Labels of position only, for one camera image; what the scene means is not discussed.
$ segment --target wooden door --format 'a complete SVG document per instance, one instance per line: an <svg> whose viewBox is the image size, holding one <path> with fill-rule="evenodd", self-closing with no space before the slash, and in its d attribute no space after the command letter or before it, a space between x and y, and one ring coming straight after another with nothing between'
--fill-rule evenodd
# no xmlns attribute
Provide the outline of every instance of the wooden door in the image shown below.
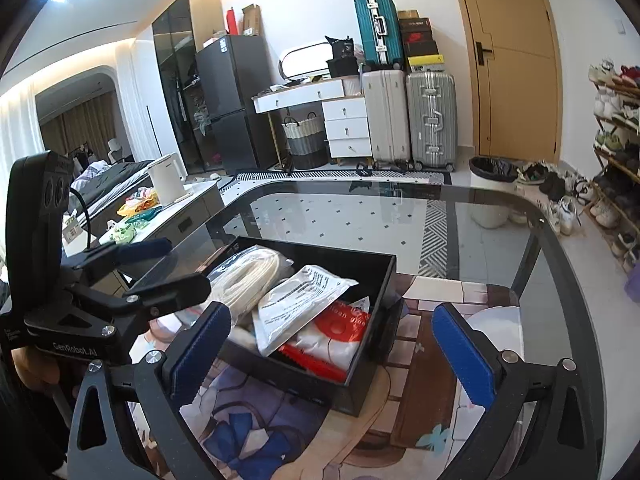
<svg viewBox="0 0 640 480"><path fill-rule="evenodd" d="M558 42L546 0L460 0L481 155L557 160Z"/></svg>

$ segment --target curtain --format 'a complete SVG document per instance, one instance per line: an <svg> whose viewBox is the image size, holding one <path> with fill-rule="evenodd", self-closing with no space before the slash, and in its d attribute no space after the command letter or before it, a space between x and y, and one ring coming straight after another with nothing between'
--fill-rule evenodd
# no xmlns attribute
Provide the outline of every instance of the curtain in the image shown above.
<svg viewBox="0 0 640 480"><path fill-rule="evenodd" d="M131 153L136 160L153 160L161 156L156 136L142 104L133 64L132 44L121 41L115 49L120 109L128 126Z"/></svg>
<svg viewBox="0 0 640 480"><path fill-rule="evenodd" d="M6 192L14 162L45 151L31 82L23 82L0 97L0 258L6 260Z"/></svg>
<svg viewBox="0 0 640 480"><path fill-rule="evenodd" d="M102 94L43 124L40 129L46 148L64 155L88 143L98 159L108 161L107 143L116 136L114 98L114 92Z"/></svg>

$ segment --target black door handle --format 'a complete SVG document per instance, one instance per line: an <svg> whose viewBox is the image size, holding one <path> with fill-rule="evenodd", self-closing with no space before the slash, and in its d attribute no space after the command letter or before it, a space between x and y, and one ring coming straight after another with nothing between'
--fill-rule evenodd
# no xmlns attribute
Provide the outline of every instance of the black door handle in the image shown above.
<svg viewBox="0 0 640 480"><path fill-rule="evenodd" d="M491 54L494 53L490 48L483 48L482 43L480 41L476 41L476 50L478 51L478 65L484 66L484 53L489 52Z"/></svg>

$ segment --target red and white package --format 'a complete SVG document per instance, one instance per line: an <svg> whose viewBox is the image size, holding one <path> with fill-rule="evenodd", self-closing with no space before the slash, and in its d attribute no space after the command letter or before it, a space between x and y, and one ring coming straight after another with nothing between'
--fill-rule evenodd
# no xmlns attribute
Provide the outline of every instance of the red and white package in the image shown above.
<svg viewBox="0 0 640 480"><path fill-rule="evenodd" d="M359 308L334 301L280 351L320 377L344 382L369 317Z"/></svg>

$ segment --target suitcase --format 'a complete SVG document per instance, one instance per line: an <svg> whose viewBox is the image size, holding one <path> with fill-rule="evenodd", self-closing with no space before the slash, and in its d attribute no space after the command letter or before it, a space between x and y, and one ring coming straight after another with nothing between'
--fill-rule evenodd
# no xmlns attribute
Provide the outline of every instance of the suitcase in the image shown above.
<svg viewBox="0 0 640 480"><path fill-rule="evenodd" d="M365 72L362 86L373 159L377 162L408 161L410 142L404 72Z"/></svg>
<svg viewBox="0 0 640 480"><path fill-rule="evenodd" d="M404 53L393 0L353 0L364 57L373 66L402 68Z"/></svg>
<svg viewBox="0 0 640 480"><path fill-rule="evenodd" d="M406 78L414 163L453 171L458 147L458 114L453 76L414 72Z"/></svg>

